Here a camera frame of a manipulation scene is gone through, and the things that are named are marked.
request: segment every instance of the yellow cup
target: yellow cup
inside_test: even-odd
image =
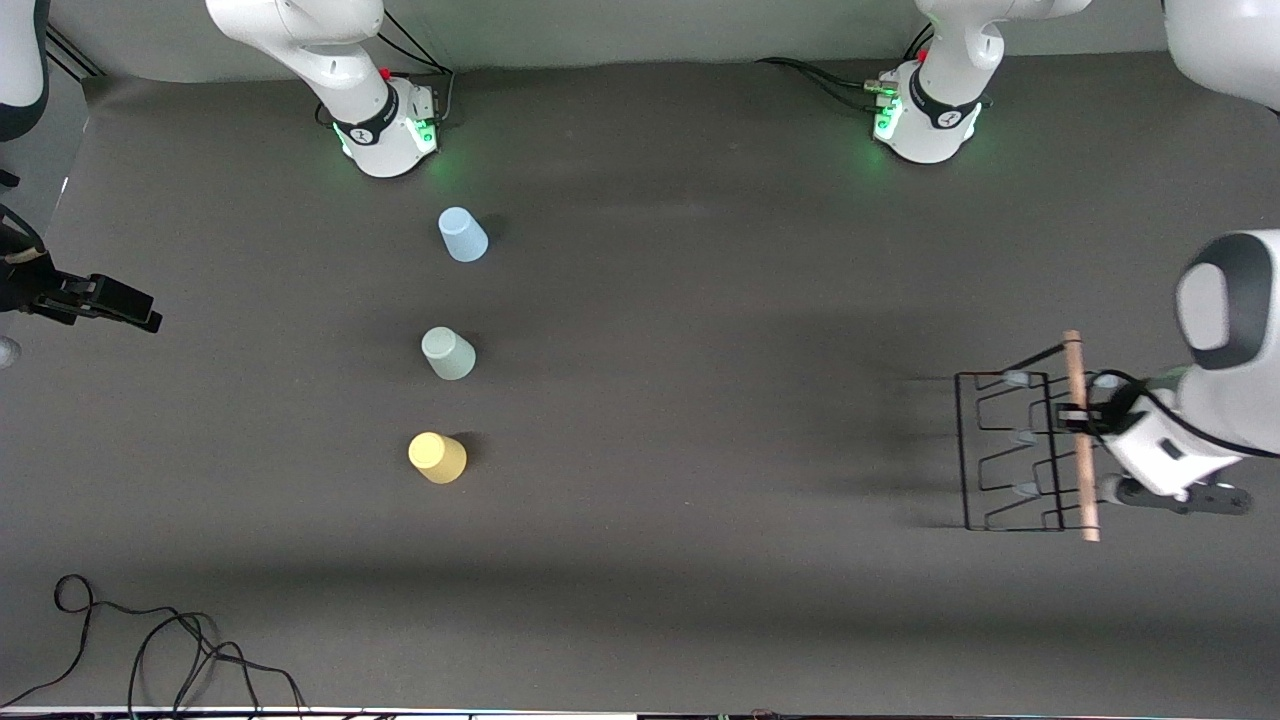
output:
[[[467,466],[462,443],[438,433],[422,433],[408,443],[408,461],[436,484],[452,483]]]

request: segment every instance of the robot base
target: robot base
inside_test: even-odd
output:
[[[920,67],[918,60],[910,60],[881,73],[881,82],[896,82],[899,88],[908,87],[911,74]],[[979,104],[968,118],[955,127],[938,129],[933,127],[923,110],[911,101],[910,92],[900,92],[887,113],[876,117],[872,137],[888,145],[901,158],[913,163],[932,165],[950,159],[960,150],[964,141],[973,137],[974,122],[982,111]]]
[[[399,96],[399,108],[396,119],[383,131],[378,142],[348,142],[342,131],[334,127],[342,141],[342,151],[366,176],[375,178],[393,178],[412,170],[422,158],[435,152],[439,132],[431,88],[419,87],[402,78],[392,78],[388,85]]]

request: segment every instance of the wooden dowel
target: wooden dowel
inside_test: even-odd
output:
[[[1066,350],[1066,379],[1071,387],[1071,402],[1088,410],[1089,393],[1084,384],[1084,342],[1079,331],[1062,333]],[[1075,433],[1075,475],[1080,497],[1080,534],[1087,542],[1098,542],[1098,492],[1093,478],[1093,438]]]

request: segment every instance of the green led light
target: green led light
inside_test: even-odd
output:
[[[973,109],[973,119],[969,120],[969,129],[964,131],[964,138],[969,140],[973,137],[973,128],[978,127],[978,115],[982,114],[982,102],[978,102]]]
[[[419,151],[426,155],[435,150],[435,128],[430,122],[404,118],[404,126],[410,129]]]
[[[883,141],[888,141],[893,137],[893,131],[897,129],[897,120],[902,117],[902,100],[895,97],[888,108],[881,108],[881,118],[876,120],[876,137]]]
[[[333,123],[333,133],[338,136],[338,142],[342,143],[343,155],[351,158],[351,147],[347,147],[347,138],[343,137],[342,131],[338,129],[338,123]]]

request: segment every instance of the light blue cup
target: light blue cup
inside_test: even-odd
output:
[[[476,348],[449,328],[428,331],[422,336],[422,355],[445,380],[461,380],[476,366]]]
[[[449,208],[440,213],[440,234],[444,247],[458,263],[479,260],[489,250],[489,236],[466,208]]]

